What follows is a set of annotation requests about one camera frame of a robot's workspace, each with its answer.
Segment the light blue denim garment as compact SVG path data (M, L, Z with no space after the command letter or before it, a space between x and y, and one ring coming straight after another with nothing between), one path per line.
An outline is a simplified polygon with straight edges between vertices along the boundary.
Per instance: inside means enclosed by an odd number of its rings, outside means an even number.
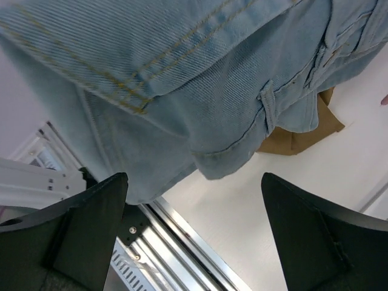
M97 179L153 201L240 169L387 43L386 1L18 1L1 47Z

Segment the brown skirt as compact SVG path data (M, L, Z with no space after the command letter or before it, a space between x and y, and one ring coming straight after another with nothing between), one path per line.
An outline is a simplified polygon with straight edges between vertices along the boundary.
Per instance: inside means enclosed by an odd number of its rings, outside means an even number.
M345 125L329 109L333 91L334 87L331 87L317 95L319 123L315 130L295 133L276 127L262 142L257 152L284 156L297 155L326 137L342 131Z

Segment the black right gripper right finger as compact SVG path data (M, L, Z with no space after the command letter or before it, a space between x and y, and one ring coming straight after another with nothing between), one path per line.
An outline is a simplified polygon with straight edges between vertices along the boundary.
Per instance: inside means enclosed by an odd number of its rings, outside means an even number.
M387 221L272 173L261 191L289 290L387 290Z

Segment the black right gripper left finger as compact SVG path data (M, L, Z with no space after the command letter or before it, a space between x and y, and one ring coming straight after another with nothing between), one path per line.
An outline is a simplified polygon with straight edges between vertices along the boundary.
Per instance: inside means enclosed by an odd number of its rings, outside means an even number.
M127 175L1 223L1 290L103 290Z

